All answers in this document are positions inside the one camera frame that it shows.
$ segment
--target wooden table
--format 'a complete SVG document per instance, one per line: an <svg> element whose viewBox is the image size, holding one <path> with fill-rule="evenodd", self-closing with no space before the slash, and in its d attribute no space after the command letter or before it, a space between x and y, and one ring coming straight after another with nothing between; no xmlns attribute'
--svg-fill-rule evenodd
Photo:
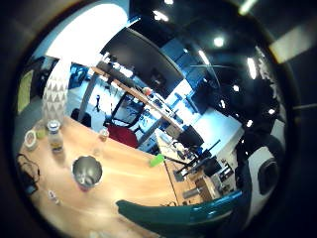
<svg viewBox="0 0 317 238"><path fill-rule="evenodd" d="M100 145L98 134L70 118L64 119L60 131L64 142L62 154L51 152L47 137L38 141L33 152L21 149L21 153L39 164L41 170L39 190L31 196L40 214L71 237L158 237L120 215L115 202L126 199L160 206L175 201L164 164L150 168L149 160L153 155L108 138L100 156L95 157L102 165L102 179L84 192L75 182L70 168L79 156L91 155ZM60 204L49 200L49 189Z"/></svg>

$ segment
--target green cup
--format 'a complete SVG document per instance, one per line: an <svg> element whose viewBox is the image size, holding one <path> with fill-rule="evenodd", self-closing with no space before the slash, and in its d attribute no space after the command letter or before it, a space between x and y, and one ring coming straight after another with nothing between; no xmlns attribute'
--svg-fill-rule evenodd
<svg viewBox="0 0 317 238"><path fill-rule="evenodd" d="M150 167L154 167L164 161L164 155L157 154L153 159L150 160Z"/></svg>

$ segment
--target white wall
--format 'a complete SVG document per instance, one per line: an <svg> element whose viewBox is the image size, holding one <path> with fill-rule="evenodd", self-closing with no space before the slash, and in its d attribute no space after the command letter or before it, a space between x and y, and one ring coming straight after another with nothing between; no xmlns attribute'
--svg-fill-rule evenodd
<svg viewBox="0 0 317 238"><path fill-rule="evenodd" d="M231 116L227 117L213 108L208 108L193 127L205 141L203 149L209 149L219 139L221 140L210 151L212 155L217 156L218 162L222 158L230 157L229 155L232 154L244 134L239 121Z"/></svg>
<svg viewBox="0 0 317 238"><path fill-rule="evenodd" d="M98 53L123 27L129 14L129 0L101 0L60 22L33 53L35 58L71 58L92 65Z"/></svg>

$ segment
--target computer monitor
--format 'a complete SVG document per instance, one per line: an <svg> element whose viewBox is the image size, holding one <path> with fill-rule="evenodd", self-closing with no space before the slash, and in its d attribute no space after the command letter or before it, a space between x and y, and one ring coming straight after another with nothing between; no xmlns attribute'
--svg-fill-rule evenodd
<svg viewBox="0 0 317 238"><path fill-rule="evenodd" d="M185 148L193 146L200 147L204 143L204 140L192 126L188 126L182 133L180 133L177 141Z"/></svg>

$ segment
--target chair backrest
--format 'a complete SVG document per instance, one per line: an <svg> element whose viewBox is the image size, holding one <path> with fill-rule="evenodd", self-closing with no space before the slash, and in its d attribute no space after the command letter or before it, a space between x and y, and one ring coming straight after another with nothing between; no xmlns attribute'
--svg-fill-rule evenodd
<svg viewBox="0 0 317 238"><path fill-rule="evenodd" d="M139 121L144 107L145 104L142 101L125 92L112 112L110 123L132 127Z"/></svg>
<svg viewBox="0 0 317 238"><path fill-rule="evenodd" d="M79 108L75 108L72 110L70 117L72 119L78 121L78 115L79 115ZM91 128L91 116L87 112L85 112L85 114L82 118L81 124L86 126L86 127Z"/></svg>

